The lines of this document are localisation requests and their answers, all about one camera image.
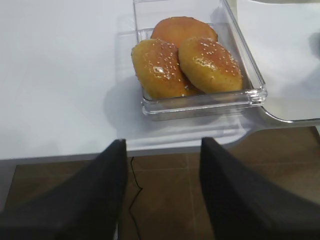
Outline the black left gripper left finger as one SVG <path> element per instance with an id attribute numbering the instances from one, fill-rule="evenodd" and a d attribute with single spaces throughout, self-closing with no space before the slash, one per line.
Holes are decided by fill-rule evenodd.
<path id="1" fill-rule="evenodd" d="M 127 187 L 127 144 L 113 141 L 68 180 L 0 214 L 2 240 L 112 240 Z"/>

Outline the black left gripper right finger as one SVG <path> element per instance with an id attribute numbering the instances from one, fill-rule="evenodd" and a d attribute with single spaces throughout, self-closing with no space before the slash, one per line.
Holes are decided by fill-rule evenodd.
<path id="1" fill-rule="evenodd" d="M 201 140 L 200 185 L 216 240 L 318 240 L 320 206 L 246 167 L 212 137 Z"/>

